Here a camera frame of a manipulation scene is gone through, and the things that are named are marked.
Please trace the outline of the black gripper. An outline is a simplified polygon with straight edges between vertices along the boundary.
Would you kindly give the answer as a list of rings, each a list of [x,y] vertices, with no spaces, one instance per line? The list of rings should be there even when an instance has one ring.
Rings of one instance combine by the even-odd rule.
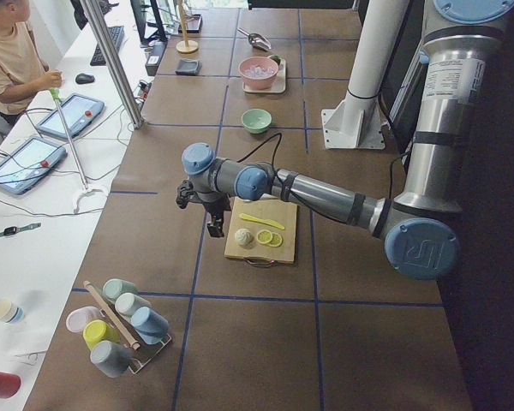
[[[202,194],[200,201],[209,215],[206,224],[209,235],[211,237],[224,237],[224,214],[231,211],[229,195]]]

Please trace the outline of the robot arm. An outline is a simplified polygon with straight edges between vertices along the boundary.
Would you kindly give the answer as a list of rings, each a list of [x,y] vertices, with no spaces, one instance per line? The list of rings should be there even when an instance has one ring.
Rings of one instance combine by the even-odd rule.
[[[177,189],[177,205],[203,205],[211,216],[209,233],[220,237],[232,197],[269,194],[369,230],[384,241],[391,266],[407,277],[444,276],[460,254],[450,222],[461,211],[457,183],[475,102],[513,9],[512,1],[425,2],[421,55],[427,75],[401,194],[376,200],[269,163],[219,158],[208,144],[195,143],[182,153],[187,179]]]

